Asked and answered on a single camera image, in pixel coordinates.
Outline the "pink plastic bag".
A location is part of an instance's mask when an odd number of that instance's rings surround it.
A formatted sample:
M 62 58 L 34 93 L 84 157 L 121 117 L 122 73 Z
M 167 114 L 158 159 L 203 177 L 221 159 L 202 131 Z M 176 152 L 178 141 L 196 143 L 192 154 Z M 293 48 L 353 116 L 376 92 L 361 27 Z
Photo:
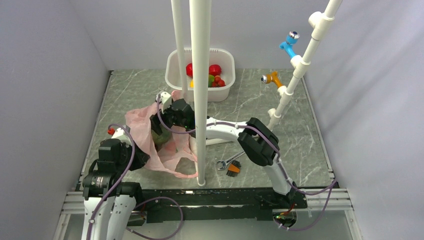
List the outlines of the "pink plastic bag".
M 186 158 L 193 163 L 197 163 L 197 155 L 190 148 L 189 134 L 176 134 L 171 132 L 170 140 L 161 147 L 155 147 L 151 135 L 150 117 L 157 113 L 157 103 L 154 102 L 143 108 L 136 108 L 125 114 L 125 123 L 130 127 L 130 134 L 135 144 L 150 159 L 145 164 L 145 168 L 151 171 L 166 172 L 173 174 L 177 178 L 189 179 L 198 177 L 196 170 L 192 174 L 184 174 L 176 171 L 180 160 Z

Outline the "green fake starfruit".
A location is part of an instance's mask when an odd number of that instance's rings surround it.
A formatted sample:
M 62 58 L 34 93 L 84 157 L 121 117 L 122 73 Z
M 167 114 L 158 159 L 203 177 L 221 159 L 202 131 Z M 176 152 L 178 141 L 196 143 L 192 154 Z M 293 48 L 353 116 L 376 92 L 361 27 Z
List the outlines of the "green fake starfruit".
M 215 77 L 213 75 L 209 74 L 208 75 L 208 87 L 212 88 L 214 82 L 215 82 Z

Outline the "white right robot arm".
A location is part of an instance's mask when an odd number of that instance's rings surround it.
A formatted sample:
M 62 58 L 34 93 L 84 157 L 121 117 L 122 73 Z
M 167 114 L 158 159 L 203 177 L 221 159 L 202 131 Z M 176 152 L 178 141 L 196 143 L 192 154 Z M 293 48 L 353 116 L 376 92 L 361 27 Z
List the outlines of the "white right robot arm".
M 198 137 L 195 112 L 184 99 L 168 99 L 162 104 L 158 96 L 155 101 L 156 113 L 150 117 L 151 129 L 158 135 L 163 129 L 183 128 L 182 134 Z M 207 138 L 222 139 L 238 143 L 251 162 L 262 167 L 271 181 L 276 203 L 287 208 L 295 201 L 294 182 L 288 176 L 279 153 L 279 139 L 258 118 L 232 122 L 210 116 L 206 118 Z

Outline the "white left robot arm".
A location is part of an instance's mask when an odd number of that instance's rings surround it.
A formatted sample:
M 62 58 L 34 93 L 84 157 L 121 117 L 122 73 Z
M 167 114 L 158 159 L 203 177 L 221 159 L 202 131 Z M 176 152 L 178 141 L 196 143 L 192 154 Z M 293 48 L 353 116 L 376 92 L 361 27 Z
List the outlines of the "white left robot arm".
M 144 203 L 138 182 L 119 182 L 126 169 L 142 168 L 149 155 L 122 140 L 103 140 L 83 179 L 83 240 L 121 240 L 132 210 Z

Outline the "green fake melon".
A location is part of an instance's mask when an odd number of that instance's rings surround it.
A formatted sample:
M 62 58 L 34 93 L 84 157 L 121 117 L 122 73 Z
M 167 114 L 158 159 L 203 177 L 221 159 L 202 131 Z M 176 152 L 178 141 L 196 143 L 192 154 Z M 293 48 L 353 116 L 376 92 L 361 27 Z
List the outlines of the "green fake melon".
M 172 133 L 168 130 L 162 130 L 161 134 L 157 134 L 153 129 L 150 131 L 153 143 L 156 148 L 160 148 L 166 144 L 172 137 Z

